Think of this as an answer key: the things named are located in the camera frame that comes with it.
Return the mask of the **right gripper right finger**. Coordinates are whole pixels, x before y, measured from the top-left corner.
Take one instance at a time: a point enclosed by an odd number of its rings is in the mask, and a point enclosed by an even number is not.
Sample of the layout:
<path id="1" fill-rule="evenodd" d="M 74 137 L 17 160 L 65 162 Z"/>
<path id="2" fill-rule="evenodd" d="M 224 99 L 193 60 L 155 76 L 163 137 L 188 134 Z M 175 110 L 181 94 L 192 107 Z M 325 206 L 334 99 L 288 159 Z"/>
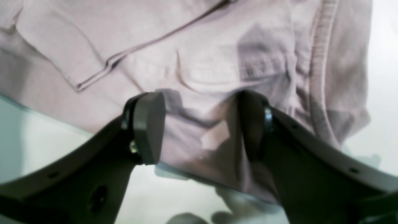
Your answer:
<path id="1" fill-rule="evenodd" d="M 246 155 L 267 168 L 291 224 L 396 224 L 397 177 L 316 138 L 255 91 L 238 94 Z"/>

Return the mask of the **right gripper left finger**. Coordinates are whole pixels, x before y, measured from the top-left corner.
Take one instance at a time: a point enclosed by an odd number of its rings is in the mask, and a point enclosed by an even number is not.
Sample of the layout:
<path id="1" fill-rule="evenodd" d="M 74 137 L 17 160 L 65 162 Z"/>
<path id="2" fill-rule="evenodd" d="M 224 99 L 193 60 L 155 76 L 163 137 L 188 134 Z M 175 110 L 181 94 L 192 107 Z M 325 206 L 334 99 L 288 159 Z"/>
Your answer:
<path id="1" fill-rule="evenodd" d="M 82 146 L 1 184 L 1 215 L 24 224 L 113 224 L 134 167 L 160 161 L 165 114 L 162 92 L 130 98 Z"/>

